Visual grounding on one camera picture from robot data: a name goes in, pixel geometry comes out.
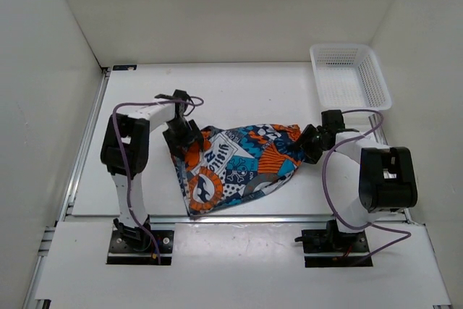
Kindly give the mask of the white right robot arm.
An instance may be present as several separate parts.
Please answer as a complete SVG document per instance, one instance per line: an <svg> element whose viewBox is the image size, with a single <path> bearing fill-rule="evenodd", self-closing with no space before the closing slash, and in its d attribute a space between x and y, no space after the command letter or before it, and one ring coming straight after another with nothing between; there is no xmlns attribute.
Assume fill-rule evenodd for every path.
<svg viewBox="0 0 463 309"><path fill-rule="evenodd" d="M376 114L380 121L370 131L361 133L349 129L344 115L356 109L328 110L321 113L322 125L306 126L292 146L302 151L306 162L322 163L322 188L334 219L333 228L325 233L325 242L335 251L343 250L351 242L351 234L363 232L374 222L390 213L412 208L417 204L418 191L412 155L408 148L391 147L368 137L382 124L383 115L372 109L361 112ZM342 211L337 211L328 191L328 161L333 153L340 153L360 166L358 196Z"/></svg>

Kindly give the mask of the colourful patterned shorts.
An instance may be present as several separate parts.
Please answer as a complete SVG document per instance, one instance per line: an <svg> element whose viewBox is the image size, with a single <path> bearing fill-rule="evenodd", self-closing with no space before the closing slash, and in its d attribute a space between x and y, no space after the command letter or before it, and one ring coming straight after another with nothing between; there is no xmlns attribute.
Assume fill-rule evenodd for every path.
<svg viewBox="0 0 463 309"><path fill-rule="evenodd" d="M200 216L265 197L285 185L305 159L294 144L296 124L207 126L203 144L171 160L188 216Z"/></svg>

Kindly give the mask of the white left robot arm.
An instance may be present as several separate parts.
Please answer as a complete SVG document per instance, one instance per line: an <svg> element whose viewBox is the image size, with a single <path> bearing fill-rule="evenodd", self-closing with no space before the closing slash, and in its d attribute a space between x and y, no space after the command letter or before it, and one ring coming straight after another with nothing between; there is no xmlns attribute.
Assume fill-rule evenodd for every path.
<svg viewBox="0 0 463 309"><path fill-rule="evenodd" d="M150 248L160 254L143 199L142 173L150 153L150 134L162 125L169 150L175 156L191 145L203 147L201 131L186 117L204 100L184 90L169 96L158 94L152 101L118 103L109 117L103 137L100 160L116 186L119 216L114 226L122 240L141 252Z"/></svg>

